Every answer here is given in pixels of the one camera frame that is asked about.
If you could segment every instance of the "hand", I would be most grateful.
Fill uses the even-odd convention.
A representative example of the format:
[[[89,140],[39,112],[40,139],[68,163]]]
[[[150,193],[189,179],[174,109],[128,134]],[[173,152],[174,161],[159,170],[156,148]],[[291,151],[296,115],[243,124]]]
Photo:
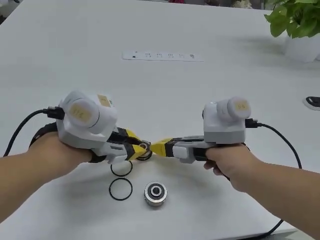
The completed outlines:
[[[240,192],[244,192],[243,186],[248,176],[263,163],[242,144],[209,148],[206,157],[209,160],[204,168],[213,168],[214,174],[227,176],[232,186]]]
[[[47,133],[37,139],[26,154],[39,161],[39,164],[46,164],[50,180],[70,173],[92,157],[87,149],[73,148],[59,141],[57,132]]]

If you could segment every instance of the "black o-ring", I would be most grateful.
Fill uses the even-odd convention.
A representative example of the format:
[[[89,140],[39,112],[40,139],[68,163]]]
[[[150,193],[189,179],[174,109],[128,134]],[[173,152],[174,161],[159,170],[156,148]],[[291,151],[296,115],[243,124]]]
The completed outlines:
[[[115,181],[118,181],[118,180],[124,180],[124,181],[126,181],[126,182],[128,182],[128,183],[130,184],[131,191],[130,191],[129,195],[126,196],[126,197],[124,197],[124,198],[117,198],[117,197],[113,196],[112,193],[111,193],[111,186],[112,186],[112,184],[114,184],[114,182],[115,182]],[[110,183],[110,185],[109,185],[109,194],[110,194],[110,196],[111,196],[114,200],[117,200],[117,201],[124,201],[124,200],[128,199],[128,198],[131,196],[132,191],[133,191],[132,183],[131,183],[127,178],[125,178],[125,177],[118,177],[118,178],[116,178],[115,180],[113,180],[113,181]]]
[[[131,164],[131,168],[130,168],[129,172],[127,172],[127,173],[125,173],[125,174],[117,174],[117,173],[115,173],[114,170],[112,169],[112,164],[110,165],[111,172],[112,172],[114,175],[118,176],[118,177],[125,177],[125,176],[127,176],[129,173],[131,173],[132,168],[134,167],[134,165],[132,164],[131,161],[127,161],[127,162],[129,162],[129,163]]]

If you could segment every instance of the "table surface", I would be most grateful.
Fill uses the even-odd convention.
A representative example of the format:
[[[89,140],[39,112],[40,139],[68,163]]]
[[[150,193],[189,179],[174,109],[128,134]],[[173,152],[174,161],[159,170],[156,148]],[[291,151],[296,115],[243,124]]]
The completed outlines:
[[[28,0],[0,28],[0,151],[30,112],[58,104],[69,91],[109,93],[118,126],[143,139],[201,135],[208,101],[249,100],[252,116],[281,131],[305,169],[320,172],[320,112],[302,99],[319,95],[320,62],[301,64],[281,54],[261,10],[134,0]],[[128,61],[122,51],[193,53],[204,62]],[[50,120],[37,116],[19,134],[12,154],[26,151]],[[268,129],[247,130],[262,160],[296,166],[288,146]],[[248,237],[278,219],[223,177],[154,156],[134,161],[132,196],[113,200],[116,177],[106,163],[83,164],[43,186],[0,225],[6,240],[213,240]],[[144,187],[168,189],[161,208],[147,207]],[[114,190],[123,194],[119,184]],[[280,231],[292,231],[287,223]]]

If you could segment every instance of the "bearing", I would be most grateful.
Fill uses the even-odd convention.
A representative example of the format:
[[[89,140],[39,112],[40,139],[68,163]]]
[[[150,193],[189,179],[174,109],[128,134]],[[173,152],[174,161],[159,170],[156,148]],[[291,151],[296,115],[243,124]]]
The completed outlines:
[[[144,188],[144,199],[152,207],[164,204],[167,198],[167,188],[158,181],[149,182]]]

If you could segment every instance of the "black cable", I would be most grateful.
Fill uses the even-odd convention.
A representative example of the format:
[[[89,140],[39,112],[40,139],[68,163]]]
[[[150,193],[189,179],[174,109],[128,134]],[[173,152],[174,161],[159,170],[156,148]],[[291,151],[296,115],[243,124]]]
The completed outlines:
[[[289,148],[292,150],[292,152],[293,152],[293,154],[294,154],[294,156],[295,156],[295,158],[296,158],[296,161],[297,161],[297,163],[298,163],[299,169],[302,169],[301,161],[300,161],[300,158],[299,158],[299,155],[298,155],[297,151],[295,150],[294,146],[292,146],[292,144],[289,142],[289,140],[286,139],[285,136],[283,136],[283,135],[281,134],[281,132],[279,132],[279,131],[278,131],[277,129],[275,129],[274,127],[269,126],[269,125],[264,124],[264,123],[258,122],[257,125],[258,125],[258,127],[265,127],[265,128],[267,128],[267,129],[270,129],[270,130],[274,131],[280,138],[282,138],[282,140],[285,141],[285,143],[286,143],[286,144],[289,146]]]
[[[19,132],[21,131],[21,129],[24,127],[24,125],[26,125],[26,123],[33,118],[35,115],[38,114],[46,114],[47,113],[47,109],[42,109],[42,110],[38,110],[38,111],[34,111],[33,113],[31,113],[29,116],[27,116],[20,124],[19,126],[16,128],[16,130],[14,131],[8,146],[6,147],[5,153],[3,154],[3,157],[6,157],[9,155],[10,150],[12,148],[12,145],[14,144],[16,137],[18,136]]]
[[[257,122],[256,120],[253,120],[252,118],[250,119],[246,119],[245,120],[245,127],[246,128],[257,128],[257,127],[265,127],[267,129],[272,130],[274,133],[276,133],[280,138],[282,138],[282,140],[290,147],[290,149],[292,150],[295,159],[298,163],[298,168],[302,169],[302,164],[299,158],[299,155],[297,153],[297,151],[295,150],[294,146],[292,146],[292,144],[289,142],[288,139],[285,138],[285,136],[282,135],[281,132],[279,132],[277,129],[275,129],[274,127],[264,124],[264,123],[260,123]],[[260,234],[258,236],[253,236],[253,237],[249,237],[249,238],[245,238],[246,240],[250,239],[250,240],[259,240],[259,239],[264,239],[266,237],[268,237],[269,235],[271,235],[284,221],[281,219],[270,231]]]

